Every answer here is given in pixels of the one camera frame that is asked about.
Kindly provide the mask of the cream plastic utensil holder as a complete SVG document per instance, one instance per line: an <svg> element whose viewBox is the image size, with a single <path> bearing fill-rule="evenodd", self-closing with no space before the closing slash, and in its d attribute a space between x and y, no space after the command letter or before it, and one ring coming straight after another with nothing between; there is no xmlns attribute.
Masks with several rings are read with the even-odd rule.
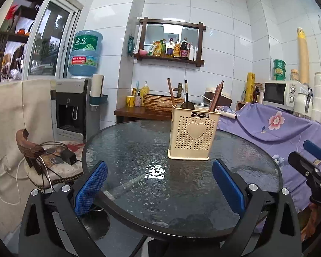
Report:
<svg viewBox="0 0 321 257"><path fill-rule="evenodd" d="M168 157L207 161L219 118L218 113L173 107Z"/></svg>

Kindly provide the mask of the brown wooden chopstick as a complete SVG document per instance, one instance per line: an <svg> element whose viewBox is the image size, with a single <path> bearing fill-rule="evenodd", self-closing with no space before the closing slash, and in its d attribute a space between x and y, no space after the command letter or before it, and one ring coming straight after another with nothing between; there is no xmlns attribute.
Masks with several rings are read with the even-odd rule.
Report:
<svg viewBox="0 0 321 257"><path fill-rule="evenodd" d="M172 99L172 106L176 107L176 103L175 103L174 95L173 95L173 88L172 88L172 84L171 84L170 78L167 78L167 82L168 82L170 97Z"/></svg>

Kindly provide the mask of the purple floral cloth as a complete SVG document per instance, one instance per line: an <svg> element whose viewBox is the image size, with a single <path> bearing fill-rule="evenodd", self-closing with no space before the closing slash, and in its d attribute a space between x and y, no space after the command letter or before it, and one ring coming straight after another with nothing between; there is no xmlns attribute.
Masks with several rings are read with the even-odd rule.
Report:
<svg viewBox="0 0 321 257"><path fill-rule="evenodd" d="M309 206L311 191L305 178L289 165L288 156L296 151L321 171L321 162L303 149L306 140L321 148L321 124L276 107L246 103L236 112L236 119L221 117L218 129L245 138L271 155L280 167L297 212Z"/></svg>

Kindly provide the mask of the white electric kettle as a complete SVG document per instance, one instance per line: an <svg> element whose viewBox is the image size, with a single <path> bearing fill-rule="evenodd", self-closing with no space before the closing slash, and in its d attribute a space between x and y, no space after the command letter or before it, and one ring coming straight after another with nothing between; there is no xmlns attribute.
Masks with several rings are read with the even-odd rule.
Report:
<svg viewBox="0 0 321 257"><path fill-rule="evenodd" d="M296 99L294 101L293 114L297 117L311 120L313 109L313 93L308 85L305 84L305 87L307 87L306 91L303 89L296 95Z"/></svg>

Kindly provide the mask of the wooden chair with cushion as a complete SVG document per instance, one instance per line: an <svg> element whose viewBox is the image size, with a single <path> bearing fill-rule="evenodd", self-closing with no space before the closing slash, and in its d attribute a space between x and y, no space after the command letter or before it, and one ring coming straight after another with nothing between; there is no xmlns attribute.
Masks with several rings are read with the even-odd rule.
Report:
<svg viewBox="0 0 321 257"><path fill-rule="evenodd" d="M26 160L24 170L28 179L43 190L59 183L71 183L83 174L84 144L76 141L46 141L36 144L28 141L29 132L20 129L15 140Z"/></svg>

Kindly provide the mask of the round glass table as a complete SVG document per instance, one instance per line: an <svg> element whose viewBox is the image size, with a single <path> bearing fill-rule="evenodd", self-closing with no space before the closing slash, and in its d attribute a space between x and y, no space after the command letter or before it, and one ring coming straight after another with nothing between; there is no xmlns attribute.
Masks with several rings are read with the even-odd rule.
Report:
<svg viewBox="0 0 321 257"><path fill-rule="evenodd" d="M161 240L225 240L239 216L232 212L212 174L221 159L231 172L265 191L279 191L278 165L260 147L217 131L207 161L168 157L169 121L133 121L107 127L89 139L82 166L99 161L108 176L97 203L126 226Z"/></svg>

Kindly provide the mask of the grey water dispenser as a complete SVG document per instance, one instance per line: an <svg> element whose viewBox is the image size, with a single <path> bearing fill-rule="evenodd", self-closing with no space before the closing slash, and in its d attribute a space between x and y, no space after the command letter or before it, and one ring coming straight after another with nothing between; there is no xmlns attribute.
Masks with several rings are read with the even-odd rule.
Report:
<svg viewBox="0 0 321 257"><path fill-rule="evenodd" d="M100 130L100 109L90 105L91 79L56 81L55 134L58 140L86 142Z"/></svg>

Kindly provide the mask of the dark glass bottle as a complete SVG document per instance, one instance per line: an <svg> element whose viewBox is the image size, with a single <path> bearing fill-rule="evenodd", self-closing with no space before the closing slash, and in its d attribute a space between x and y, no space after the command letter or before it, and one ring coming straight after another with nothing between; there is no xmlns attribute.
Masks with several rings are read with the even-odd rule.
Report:
<svg viewBox="0 0 321 257"><path fill-rule="evenodd" d="M259 97L260 97L260 89L259 89L259 86L256 85L253 92L252 103L257 103L259 101Z"/></svg>

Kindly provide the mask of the brown rice cooker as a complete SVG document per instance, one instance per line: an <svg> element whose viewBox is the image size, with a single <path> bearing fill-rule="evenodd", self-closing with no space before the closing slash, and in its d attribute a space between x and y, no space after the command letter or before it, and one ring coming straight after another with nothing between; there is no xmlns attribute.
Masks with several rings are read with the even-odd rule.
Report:
<svg viewBox="0 0 321 257"><path fill-rule="evenodd" d="M210 101L213 99L214 93L216 88L206 88L203 100L205 103L210 103ZM217 106L227 106L230 107L232 104L232 99L230 98L230 95L228 93L222 92L218 101Z"/></svg>

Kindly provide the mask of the steel ladle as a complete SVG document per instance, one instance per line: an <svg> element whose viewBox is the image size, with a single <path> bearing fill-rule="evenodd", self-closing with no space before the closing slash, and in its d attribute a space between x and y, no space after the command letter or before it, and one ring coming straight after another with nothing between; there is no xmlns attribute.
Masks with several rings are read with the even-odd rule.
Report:
<svg viewBox="0 0 321 257"><path fill-rule="evenodd" d="M185 101L181 104L180 108L194 110L195 109L194 104L188 100L188 81L187 80L185 80L184 86L185 86Z"/></svg>

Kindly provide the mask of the dark wooden side table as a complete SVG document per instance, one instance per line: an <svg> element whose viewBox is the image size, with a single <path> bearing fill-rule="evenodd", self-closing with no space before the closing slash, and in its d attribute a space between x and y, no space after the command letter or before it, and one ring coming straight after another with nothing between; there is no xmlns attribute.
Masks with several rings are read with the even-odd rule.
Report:
<svg viewBox="0 0 321 257"><path fill-rule="evenodd" d="M145 107L122 107L114 111L116 123L137 120L170 121L171 114L147 110Z"/></svg>

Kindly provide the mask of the yellow mug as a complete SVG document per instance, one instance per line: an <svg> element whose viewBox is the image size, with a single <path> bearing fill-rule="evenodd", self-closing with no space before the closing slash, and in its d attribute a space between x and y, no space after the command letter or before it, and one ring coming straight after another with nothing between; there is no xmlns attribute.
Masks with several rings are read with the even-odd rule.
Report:
<svg viewBox="0 0 321 257"><path fill-rule="evenodd" d="M127 105L127 107L134 107L135 106L135 96L127 96L126 97L126 105Z"/></svg>

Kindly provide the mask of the woven basket sink bowl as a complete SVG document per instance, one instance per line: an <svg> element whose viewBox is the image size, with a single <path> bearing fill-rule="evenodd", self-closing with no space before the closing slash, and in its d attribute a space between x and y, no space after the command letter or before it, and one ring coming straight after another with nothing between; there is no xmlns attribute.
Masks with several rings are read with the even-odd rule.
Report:
<svg viewBox="0 0 321 257"><path fill-rule="evenodd" d="M148 113L164 116L172 115L173 101L170 96L145 94L143 96L143 104Z"/></svg>

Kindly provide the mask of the blue water jug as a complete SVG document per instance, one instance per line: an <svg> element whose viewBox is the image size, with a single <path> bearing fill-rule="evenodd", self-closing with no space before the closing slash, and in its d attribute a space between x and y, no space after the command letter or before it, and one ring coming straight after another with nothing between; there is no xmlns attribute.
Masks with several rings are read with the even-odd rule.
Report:
<svg viewBox="0 0 321 257"><path fill-rule="evenodd" d="M92 77L97 72L103 35L98 31L82 30L75 34L69 56L71 77Z"/></svg>

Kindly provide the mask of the window frame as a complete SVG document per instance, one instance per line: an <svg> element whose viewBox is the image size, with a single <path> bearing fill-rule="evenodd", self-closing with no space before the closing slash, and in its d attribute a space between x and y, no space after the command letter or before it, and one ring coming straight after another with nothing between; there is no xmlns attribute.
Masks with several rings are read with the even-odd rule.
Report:
<svg viewBox="0 0 321 257"><path fill-rule="evenodd" d="M0 9L0 82L65 77L78 14L67 0L6 0Z"/></svg>

